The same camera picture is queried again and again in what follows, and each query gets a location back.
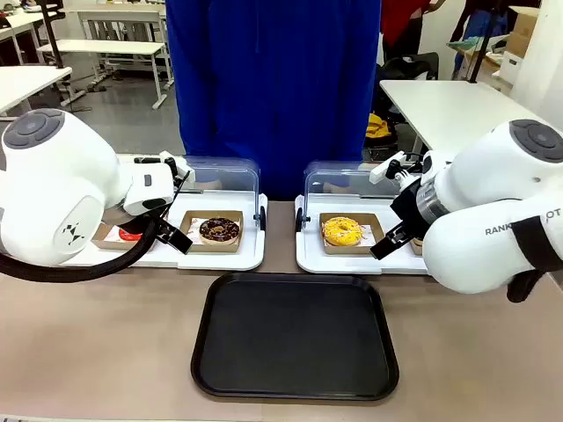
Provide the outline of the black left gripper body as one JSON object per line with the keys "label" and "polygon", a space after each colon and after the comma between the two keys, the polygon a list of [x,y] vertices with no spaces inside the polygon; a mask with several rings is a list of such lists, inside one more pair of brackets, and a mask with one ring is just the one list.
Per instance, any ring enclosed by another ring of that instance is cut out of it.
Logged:
{"label": "black left gripper body", "polygon": [[159,219],[163,211],[161,209],[151,210],[143,215],[136,216],[129,222],[130,229],[147,229],[151,221]]}

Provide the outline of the person's left hand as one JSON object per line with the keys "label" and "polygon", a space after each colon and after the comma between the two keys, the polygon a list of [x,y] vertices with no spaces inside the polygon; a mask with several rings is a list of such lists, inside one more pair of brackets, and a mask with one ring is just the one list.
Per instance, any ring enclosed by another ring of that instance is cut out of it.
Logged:
{"label": "person's left hand", "polygon": [[346,175],[327,176],[323,182],[323,193],[350,194],[355,190],[350,185],[350,177]]}

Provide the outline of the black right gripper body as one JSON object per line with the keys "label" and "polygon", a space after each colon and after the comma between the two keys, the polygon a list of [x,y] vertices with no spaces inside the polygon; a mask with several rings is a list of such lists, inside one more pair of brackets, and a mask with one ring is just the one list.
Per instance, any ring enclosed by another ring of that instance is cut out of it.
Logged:
{"label": "black right gripper body", "polygon": [[417,206],[417,193],[420,180],[417,178],[407,186],[392,202],[391,209],[400,219],[394,231],[406,236],[424,236],[426,234],[426,220],[420,214]]}

